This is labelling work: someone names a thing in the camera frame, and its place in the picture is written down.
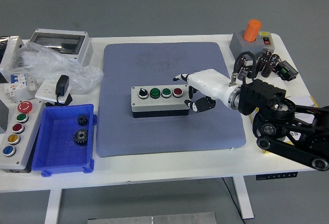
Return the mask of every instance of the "gear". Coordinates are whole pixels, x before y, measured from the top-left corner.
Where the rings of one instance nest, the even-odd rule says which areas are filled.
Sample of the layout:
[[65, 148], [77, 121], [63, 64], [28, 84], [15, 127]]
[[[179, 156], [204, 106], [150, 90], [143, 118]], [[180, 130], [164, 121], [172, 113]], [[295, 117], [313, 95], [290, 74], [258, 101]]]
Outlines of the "gear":
[[79, 115], [77, 118], [77, 122], [80, 126], [85, 126], [88, 124], [88, 119], [86, 115]]
[[81, 129], [76, 131], [76, 133], [73, 136], [73, 140], [79, 146], [86, 146], [88, 142], [88, 130]]

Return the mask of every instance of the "table leg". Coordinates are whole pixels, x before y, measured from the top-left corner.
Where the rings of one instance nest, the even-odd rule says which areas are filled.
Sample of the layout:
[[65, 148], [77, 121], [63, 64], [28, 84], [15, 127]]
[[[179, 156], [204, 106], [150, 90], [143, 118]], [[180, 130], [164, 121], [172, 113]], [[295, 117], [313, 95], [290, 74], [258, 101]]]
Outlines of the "table leg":
[[243, 176], [233, 177], [235, 192], [239, 201], [242, 219], [252, 219], [253, 212]]
[[62, 189], [50, 190], [45, 224], [56, 224], [60, 210]]

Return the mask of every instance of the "red button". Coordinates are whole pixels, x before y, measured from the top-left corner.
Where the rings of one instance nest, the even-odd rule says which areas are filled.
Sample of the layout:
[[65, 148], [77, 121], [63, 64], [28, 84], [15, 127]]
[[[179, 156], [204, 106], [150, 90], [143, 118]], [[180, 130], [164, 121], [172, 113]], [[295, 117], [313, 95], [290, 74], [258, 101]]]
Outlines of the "red button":
[[174, 97], [181, 97], [183, 95], [182, 89], [180, 89], [180, 88], [174, 89], [173, 95], [174, 95]]
[[32, 110], [32, 103], [29, 101], [21, 102], [18, 105], [17, 109], [19, 112], [27, 114], [28, 112], [30, 112]]
[[12, 131], [16, 134], [22, 133], [24, 131], [24, 126], [22, 124], [15, 124], [12, 127]]

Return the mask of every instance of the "orange knob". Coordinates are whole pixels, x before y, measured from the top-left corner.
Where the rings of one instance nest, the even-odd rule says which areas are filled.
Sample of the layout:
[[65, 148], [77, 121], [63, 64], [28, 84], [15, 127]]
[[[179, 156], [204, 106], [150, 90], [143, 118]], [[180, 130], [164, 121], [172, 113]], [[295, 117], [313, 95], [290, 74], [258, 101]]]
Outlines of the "orange knob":
[[262, 23], [259, 20], [250, 20], [243, 34], [243, 39], [250, 43], [254, 42], [261, 27]]

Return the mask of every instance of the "clear plastic bag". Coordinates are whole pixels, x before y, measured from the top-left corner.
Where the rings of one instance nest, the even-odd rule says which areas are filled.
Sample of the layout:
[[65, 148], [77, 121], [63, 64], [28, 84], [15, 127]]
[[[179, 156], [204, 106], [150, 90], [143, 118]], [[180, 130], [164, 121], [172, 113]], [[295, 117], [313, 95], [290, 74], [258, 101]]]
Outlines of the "clear plastic bag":
[[27, 42], [14, 53], [10, 64], [5, 66], [5, 71], [27, 73], [36, 80], [54, 84], [61, 75], [67, 75], [71, 94], [88, 93], [104, 76], [101, 69], [93, 66], [83, 67], [55, 50], [32, 42]]

